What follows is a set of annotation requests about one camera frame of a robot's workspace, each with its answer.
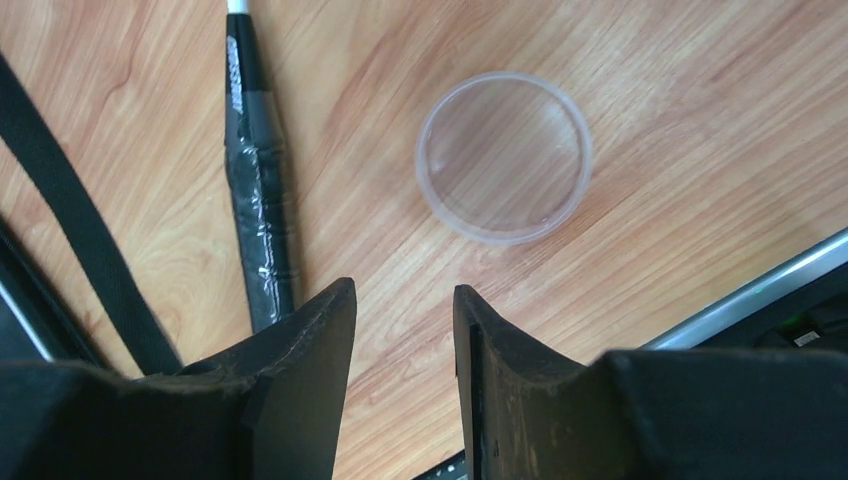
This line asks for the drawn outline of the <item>black sport racket bag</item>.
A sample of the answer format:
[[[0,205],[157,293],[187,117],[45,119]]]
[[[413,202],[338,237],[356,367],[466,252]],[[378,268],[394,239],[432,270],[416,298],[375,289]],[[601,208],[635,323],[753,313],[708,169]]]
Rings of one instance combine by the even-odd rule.
[[[177,373],[179,356],[71,162],[5,58],[1,138],[54,214],[138,367],[146,375]]]

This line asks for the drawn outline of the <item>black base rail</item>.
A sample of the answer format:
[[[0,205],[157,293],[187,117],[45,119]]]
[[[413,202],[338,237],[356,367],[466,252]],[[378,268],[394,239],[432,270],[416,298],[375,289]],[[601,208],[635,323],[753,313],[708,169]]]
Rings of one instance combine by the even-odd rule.
[[[847,358],[847,234],[840,231],[672,327],[643,350],[767,349]],[[465,445],[426,472],[473,479]]]

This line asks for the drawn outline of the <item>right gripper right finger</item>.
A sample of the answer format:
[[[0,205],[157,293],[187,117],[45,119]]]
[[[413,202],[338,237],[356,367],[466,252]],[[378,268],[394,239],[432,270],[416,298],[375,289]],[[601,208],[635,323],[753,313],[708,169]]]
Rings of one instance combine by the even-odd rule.
[[[843,479],[847,358],[767,349],[610,350],[582,365],[453,297],[473,479]]]

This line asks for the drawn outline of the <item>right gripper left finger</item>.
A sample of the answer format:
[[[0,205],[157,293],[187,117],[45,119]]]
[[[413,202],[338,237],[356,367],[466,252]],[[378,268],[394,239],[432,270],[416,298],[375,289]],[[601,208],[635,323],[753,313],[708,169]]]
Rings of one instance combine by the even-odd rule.
[[[329,479],[357,299],[340,278],[174,375],[80,361],[1,367],[5,479]]]

